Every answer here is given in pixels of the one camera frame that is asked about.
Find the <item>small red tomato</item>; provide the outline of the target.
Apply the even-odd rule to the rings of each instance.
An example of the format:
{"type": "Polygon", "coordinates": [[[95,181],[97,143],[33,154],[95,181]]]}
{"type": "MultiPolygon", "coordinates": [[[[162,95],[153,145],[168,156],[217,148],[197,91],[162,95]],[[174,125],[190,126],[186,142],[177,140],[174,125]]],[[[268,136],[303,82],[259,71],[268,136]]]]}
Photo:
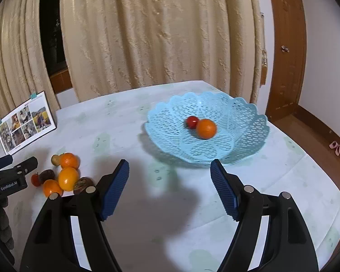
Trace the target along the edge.
{"type": "Polygon", "coordinates": [[[39,175],[37,173],[35,173],[31,176],[30,181],[31,181],[32,185],[35,186],[35,187],[41,186],[41,181],[40,181],[39,175]]]}

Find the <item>dark passion fruit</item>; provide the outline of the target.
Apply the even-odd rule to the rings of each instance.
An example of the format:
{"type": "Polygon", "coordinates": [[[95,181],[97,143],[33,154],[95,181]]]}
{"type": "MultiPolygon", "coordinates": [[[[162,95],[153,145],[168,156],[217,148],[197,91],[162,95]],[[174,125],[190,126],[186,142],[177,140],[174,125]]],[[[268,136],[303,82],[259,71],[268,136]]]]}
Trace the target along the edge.
{"type": "Polygon", "coordinates": [[[39,181],[44,184],[47,180],[55,180],[56,176],[53,170],[44,170],[39,174],[39,181]]]}
{"type": "Polygon", "coordinates": [[[81,177],[73,186],[73,194],[78,195],[84,191],[87,187],[93,186],[94,182],[90,177],[81,177]]]}

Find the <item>orange tangerine front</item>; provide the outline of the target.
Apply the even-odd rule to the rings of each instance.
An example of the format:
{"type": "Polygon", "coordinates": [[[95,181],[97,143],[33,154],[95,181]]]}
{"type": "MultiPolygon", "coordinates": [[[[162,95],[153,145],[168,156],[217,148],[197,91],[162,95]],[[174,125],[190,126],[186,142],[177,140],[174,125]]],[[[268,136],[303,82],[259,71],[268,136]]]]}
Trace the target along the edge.
{"type": "Polygon", "coordinates": [[[62,196],[63,189],[60,188],[56,180],[48,179],[43,183],[43,193],[45,197],[49,197],[52,193],[57,193],[59,196],[62,196]]]}

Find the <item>orange tangerine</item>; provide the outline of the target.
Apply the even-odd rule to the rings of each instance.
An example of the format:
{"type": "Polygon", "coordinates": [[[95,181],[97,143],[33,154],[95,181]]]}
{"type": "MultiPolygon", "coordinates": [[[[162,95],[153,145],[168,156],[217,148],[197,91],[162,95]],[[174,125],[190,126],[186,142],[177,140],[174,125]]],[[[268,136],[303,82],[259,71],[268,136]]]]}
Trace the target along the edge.
{"type": "Polygon", "coordinates": [[[74,168],[78,169],[79,167],[79,159],[73,153],[63,153],[59,156],[60,166],[62,169],[64,168],[74,168]]]}
{"type": "Polygon", "coordinates": [[[210,119],[201,119],[197,124],[196,132],[201,139],[211,139],[217,133],[217,126],[210,119]]]}
{"type": "Polygon", "coordinates": [[[43,183],[43,193],[45,197],[49,197],[52,193],[57,193],[59,196],[62,196],[63,189],[60,188],[56,180],[48,179],[43,183]]]}

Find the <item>small yellow-green fruit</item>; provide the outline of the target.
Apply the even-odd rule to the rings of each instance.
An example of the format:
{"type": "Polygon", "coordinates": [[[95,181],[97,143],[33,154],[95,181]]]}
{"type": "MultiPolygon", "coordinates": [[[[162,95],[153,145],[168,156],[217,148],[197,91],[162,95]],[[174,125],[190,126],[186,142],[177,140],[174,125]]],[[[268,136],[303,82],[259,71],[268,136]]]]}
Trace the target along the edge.
{"type": "Polygon", "coordinates": [[[51,157],[51,163],[54,166],[60,166],[61,165],[61,156],[60,155],[53,155],[51,157]]]}

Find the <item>yellow-orange tangerine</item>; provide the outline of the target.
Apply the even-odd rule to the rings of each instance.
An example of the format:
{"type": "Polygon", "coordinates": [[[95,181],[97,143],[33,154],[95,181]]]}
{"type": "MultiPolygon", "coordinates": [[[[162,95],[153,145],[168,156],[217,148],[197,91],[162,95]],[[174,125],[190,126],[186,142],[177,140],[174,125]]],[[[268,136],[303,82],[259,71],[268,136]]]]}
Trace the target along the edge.
{"type": "Polygon", "coordinates": [[[63,191],[73,191],[75,183],[79,180],[80,176],[75,168],[63,168],[58,175],[58,183],[63,191]]]}

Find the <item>orange tangerine back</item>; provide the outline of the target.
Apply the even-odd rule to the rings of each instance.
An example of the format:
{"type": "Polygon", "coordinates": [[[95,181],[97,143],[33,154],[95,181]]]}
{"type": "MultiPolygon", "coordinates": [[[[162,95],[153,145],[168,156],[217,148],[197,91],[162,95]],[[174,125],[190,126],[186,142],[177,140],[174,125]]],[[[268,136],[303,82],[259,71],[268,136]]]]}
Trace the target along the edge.
{"type": "Polygon", "coordinates": [[[60,166],[62,169],[64,168],[74,168],[78,169],[79,167],[79,159],[73,153],[63,153],[59,156],[60,166]]]}

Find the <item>photo collage card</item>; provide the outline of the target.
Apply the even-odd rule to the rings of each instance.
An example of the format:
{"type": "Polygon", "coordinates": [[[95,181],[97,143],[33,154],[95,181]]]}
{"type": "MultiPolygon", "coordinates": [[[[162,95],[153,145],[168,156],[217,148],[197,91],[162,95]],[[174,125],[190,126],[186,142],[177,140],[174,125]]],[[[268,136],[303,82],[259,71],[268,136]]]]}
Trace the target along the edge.
{"type": "Polygon", "coordinates": [[[0,143],[6,155],[13,155],[56,129],[45,92],[37,93],[2,119],[0,143]]]}

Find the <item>beige curtain left panel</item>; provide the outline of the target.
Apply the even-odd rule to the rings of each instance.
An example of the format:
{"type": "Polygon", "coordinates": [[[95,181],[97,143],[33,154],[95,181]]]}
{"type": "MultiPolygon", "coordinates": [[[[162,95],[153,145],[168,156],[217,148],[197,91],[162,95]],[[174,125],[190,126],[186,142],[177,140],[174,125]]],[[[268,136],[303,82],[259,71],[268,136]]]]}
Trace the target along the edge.
{"type": "Polygon", "coordinates": [[[49,108],[60,105],[46,69],[40,37],[40,0],[0,3],[0,118],[45,92],[49,108]]]}

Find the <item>beige curtain panel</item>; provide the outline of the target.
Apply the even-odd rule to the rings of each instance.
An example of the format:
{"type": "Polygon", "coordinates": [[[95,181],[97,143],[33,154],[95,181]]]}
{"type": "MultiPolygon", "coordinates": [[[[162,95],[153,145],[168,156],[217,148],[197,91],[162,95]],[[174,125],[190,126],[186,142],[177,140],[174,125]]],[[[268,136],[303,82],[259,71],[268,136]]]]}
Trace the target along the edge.
{"type": "Polygon", "coordinates": [[[46,69],[40,37],[40,0],[0,3],[0,118],[45,92],[49,108],[60,105],[46,69]]]}
{"type": "Polygon", "coordinates": [[[86,101],[132,88],[203,80],[256,103],[259,0],[60,0],[75,94],[86,101]]]}

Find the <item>pink slippers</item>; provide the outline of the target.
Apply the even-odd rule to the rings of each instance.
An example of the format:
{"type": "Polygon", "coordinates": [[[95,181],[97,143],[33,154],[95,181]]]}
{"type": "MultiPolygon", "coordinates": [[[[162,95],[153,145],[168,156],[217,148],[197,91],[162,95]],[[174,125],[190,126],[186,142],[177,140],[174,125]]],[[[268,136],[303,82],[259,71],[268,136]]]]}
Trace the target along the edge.
{"type": "Polygon", "coordinates": [[[329,148],[335,150],[336,156],[339,156],[339,155],[340,155],[340,144],[339,144],[337,141],[332,141],[332,142],[329,144],[329,148]]]}

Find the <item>orange tangerine in basket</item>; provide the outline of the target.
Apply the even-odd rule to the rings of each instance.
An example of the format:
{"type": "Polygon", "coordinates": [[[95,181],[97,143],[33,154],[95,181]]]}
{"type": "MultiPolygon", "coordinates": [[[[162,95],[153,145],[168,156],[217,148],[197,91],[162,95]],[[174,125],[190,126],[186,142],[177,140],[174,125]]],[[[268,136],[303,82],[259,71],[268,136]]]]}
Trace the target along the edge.
{"type": "Polygon", "coordinates": [[[217,133],[217,126],[210,119],[201,119],[197,124],[196,132],[201,139],[211,139],[217,133]]]}

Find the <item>light blue lattice basket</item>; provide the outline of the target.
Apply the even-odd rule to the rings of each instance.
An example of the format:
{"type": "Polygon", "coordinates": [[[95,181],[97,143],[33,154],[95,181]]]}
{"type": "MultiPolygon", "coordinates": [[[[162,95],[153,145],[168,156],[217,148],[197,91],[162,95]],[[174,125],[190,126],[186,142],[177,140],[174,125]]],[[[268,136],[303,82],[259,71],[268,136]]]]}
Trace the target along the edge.
{"type": "Polygon", "coordinates": [[[267,117],[254,104],[213,92],[159,102],[148,112],[144,128],[162,152],[197,165],[248,158],[265,145],[270,132],[267,117]]]}

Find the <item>red cherry tomato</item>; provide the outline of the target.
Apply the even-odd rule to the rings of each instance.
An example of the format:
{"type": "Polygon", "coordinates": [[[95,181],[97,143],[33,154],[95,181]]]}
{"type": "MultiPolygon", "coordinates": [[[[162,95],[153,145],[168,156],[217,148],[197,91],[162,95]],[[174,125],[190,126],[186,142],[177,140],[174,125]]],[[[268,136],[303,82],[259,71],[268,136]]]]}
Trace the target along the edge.
{"type": "Polygon", "coordinates": [[[199,118],[194,115],[189,116],[185,121],[186,126],[192,130],[194,130],[197,127],[198,122],[199,118]]]}

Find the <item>beige curtain right panel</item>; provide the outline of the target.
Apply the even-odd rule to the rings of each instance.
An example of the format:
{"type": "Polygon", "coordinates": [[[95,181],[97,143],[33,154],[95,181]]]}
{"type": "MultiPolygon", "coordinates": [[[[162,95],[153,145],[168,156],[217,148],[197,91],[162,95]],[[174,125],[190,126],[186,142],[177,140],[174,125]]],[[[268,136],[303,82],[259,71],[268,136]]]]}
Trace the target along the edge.
{"type": "Polygon", "coordinates": [[[259,0],[60,0],[75,94],[86,101],[132,88],[203,80],[256,103],[259,0]]]}

